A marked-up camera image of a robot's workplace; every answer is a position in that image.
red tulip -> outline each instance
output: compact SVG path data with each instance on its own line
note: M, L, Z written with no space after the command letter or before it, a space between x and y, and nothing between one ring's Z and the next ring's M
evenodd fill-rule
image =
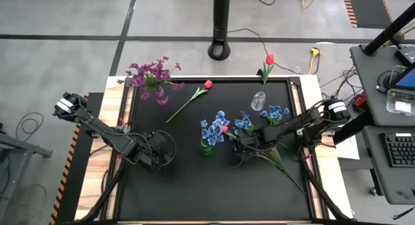
M210 89L212 87L212 81L211 80L207 80L206 82L205 82L205 88L206 89Z
M268 65L273 65L274 64L274 55L269 54L267 56L267 59L265 60L265 63L267 63Z

concrete floor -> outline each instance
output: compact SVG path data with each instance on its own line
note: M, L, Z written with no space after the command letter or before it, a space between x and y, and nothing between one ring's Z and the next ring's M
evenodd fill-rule
M386 0L396 18L414 0ZM0 0L0 34L119 36L130 0ZM129 36L211 36L213 0L137 0ZM370 39L381 30L354 29L349 23L343 0L316 0L302 10L300 0L276 0L272 6L256 0L231 0L229 30L250 28L262 37ZM255 37L241 31L229 36ZM414 39L415 32L407 38ZM53 117L53 106L65 91L85 94L104 91L118 41L1 40L0 39L0 122L13 134L21 117L28 112L44 114L43 126L29 143L54 150L51 159L33 157L23 180L19 200L33 202L15 206L16 221L47 224L62 176L72 137L73 124ZM265 51L260 43L232 42L231 56L216 62L208 58L207 42L125 43L116 74L124 75L129 63L145 63L167 55L180 62L181 75L247 75L261 67ZM310 48L322 51L318 77L325 84L352 66L348 44L266 43L267 50L284 67L298 67L306 73ZM282 69L273 74L289 74ZM322 88L332 94L341 80ZM359 85L357 77L351 83ZM342 88L345 99L351 89ZM373 186L369 171L344 171L344 181L355 218L368 222L413 224L415 213L393 221L390 217L409 208L389 205L383 197L367 192ZM41 184L47 190L27 188Z

glass vase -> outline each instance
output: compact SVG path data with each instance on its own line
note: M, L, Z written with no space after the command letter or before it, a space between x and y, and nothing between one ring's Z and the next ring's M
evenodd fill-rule
M211 156L214 153L214 146L204 143L203 139L200 140L199 151L203 156Z
M251 102L251 108L255 111L262 110L262 108L265 105L265 101L267 99L267 96L265 95L264 91L260 91L254 95Z
M166 105L169 100L169 96L165 94L164 89L161 86L154 89L154 96L156 96L156 101L160 105Z

black pole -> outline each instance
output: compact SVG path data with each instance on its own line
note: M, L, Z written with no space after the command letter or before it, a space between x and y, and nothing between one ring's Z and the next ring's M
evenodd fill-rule
M214 60L225 60L231 54L228 45L230 0L213 0L213 38L207 54Z
M369 45L363 49L363 53L371 56L386 41L392 39L405 25L415 18L415 3L407 8L397 19L389 25L382 33L380 33Z

black floor stripe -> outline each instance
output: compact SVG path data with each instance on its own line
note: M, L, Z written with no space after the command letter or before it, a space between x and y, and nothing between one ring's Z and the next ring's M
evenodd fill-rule
M117 41L120 36L77 36L77 35L39 35L39 34L0 34L0 40L93 40Z
M373 39L342 39L342 38L261 38L265 43L343 43L343 44L365 44ZM127 41L149 41L149 42L211 42L212 37L207 36L127 36ZM228 37L229 42L260 42L257 37ZM403 43L415 43L415 40L405 40Z
M125 40L128 34L128 29L130 28L132 14L134 13L134 8L136 6L137 0L131 0L130 6L128 7L127 16L125 17L123 30L121 31L121 37L118 41L117 50L115 50L114 59L112 60L110 75L115 76L117 74L119 60L121 59L121 54L123 53Z

